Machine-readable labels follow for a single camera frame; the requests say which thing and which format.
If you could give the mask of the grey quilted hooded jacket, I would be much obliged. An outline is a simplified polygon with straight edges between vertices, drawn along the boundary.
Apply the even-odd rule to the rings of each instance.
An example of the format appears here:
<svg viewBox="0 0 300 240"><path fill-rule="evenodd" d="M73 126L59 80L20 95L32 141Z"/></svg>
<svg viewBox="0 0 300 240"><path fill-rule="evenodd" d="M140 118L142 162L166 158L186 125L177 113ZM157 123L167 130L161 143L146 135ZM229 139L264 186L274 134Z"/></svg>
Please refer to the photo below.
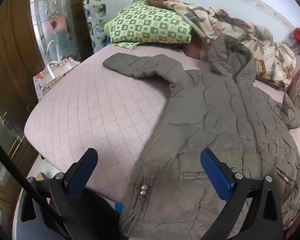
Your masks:
<svg viewBox="0 0 300 240"><path fill-rule="evenodd" d="M300 155L290 134L300 127L299 109L289 96L276 102L254 86L254 57L238 39L219 36L208 61L185 70L166 55L117 53L103 63L128 77L162 77L171 91L130 175L120 218L127 237L200 239L207 232L224 203L200 164L206 148L247 178L272 178L285 229L300 213Z"/></svg>

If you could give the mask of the pink quilted bed mattress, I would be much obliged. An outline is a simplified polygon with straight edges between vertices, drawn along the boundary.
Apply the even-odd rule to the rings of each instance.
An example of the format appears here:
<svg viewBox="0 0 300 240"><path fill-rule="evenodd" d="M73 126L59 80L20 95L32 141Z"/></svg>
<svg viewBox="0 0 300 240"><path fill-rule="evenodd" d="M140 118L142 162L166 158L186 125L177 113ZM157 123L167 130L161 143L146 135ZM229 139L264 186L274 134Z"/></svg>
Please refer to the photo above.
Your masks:
<svg viewBox="0 0 300 240"><path fill-rule="evenodd" d="M65 170L85 150L99 162L88 181L95 192L122 203L130 175L170 98L170 84L157 75L134 78L106 68L122 53L137 57L166 55L185 70L209 66L183 52L154 46L130 51L107 46L79 64L38 103L25 126L30 143L48 161Z"/></svg>

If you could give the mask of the beige leaf print blanket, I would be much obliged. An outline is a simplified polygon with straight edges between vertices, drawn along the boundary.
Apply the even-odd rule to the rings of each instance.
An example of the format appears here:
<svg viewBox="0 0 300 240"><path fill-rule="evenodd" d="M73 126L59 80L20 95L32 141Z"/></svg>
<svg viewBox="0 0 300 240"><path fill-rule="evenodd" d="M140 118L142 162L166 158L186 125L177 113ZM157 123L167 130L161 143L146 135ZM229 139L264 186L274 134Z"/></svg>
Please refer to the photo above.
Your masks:
<svg viewBox="0 0 300 240"><path fill-rule="evenodd" d="M296 67L295 54L286 44L275 42L268 28L231 18L223 9L205 9L178 0L146 0L146 4L176 12L209 46L222 34L238 39L252 52L257 76L278 88L290 85Z"/></svg>

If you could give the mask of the floral gift bag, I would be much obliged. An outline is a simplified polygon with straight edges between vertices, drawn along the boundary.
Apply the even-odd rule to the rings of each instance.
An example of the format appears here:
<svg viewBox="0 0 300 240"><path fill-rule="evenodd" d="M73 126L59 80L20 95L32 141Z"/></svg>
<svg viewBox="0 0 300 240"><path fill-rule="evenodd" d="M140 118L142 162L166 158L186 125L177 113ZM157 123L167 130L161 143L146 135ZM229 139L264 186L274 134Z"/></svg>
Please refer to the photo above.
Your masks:
<svg viewBox="0 0 300 240"><path fill-rule="evenodd" d="M51 45L55 45L57 53L56 61L48 61ZM45 69L33 77L33 84L39 102L53 86L80 64L79 61L74 60L72 57L64 58L61 48L55 40L48 43L45 57L47 60Z"/></svg>

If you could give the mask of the grey cloth under red item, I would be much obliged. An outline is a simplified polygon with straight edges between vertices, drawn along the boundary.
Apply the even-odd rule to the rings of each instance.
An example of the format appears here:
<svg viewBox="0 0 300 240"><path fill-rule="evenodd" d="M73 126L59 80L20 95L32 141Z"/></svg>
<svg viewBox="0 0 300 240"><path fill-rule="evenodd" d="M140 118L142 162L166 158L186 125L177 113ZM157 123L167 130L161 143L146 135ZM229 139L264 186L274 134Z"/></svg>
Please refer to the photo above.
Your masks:
<svg viewBox="0 0 300 240"><path fill-rule="evenodd" d="M300 53L300 43L296 41L293 37L286 38L283 43L287 47L289 47L294 54Z"/></svg>

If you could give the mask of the floral fabric by window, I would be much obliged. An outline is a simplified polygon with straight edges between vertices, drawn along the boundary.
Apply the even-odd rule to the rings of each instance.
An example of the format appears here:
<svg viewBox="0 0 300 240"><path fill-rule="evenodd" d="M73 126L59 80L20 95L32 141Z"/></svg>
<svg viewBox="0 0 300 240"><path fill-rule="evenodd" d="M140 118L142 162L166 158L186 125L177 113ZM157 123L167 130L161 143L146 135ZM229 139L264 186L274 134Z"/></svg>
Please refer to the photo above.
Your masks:
<svg viewBox="0 0 300 240"><path fill-rule="evenodd" d="M110 36L105 31L106 4L101 0L83 0L83 8L93 53L96 53L110 44Z"/></svg>

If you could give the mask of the green white checkered pillow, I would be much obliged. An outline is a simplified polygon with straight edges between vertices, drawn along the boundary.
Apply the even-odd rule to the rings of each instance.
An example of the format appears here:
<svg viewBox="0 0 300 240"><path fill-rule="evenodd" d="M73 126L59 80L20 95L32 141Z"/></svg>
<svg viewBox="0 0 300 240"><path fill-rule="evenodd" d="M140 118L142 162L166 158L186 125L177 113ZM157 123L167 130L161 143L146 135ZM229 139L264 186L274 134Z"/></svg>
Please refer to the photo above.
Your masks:
<svg viewBox="0 0 300 240"><path fill-rule="evenodd" d="M191 26L176 12L133 0L104 26L111 44L133 50L141 43L185 44Z"/></svg>

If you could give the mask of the glass patterned door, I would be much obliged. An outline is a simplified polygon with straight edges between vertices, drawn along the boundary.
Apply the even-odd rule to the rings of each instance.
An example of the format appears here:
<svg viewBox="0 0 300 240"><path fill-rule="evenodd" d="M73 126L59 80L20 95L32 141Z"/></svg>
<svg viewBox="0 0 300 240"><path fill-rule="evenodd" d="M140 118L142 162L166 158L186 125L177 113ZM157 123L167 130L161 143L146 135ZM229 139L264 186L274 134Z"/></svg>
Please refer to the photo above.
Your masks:
<svg viewBox="0 0 300 240"><path fill-rule="evenodd" d="M44 63L80 60L70 0L30 0L32 25Z"/></svg>

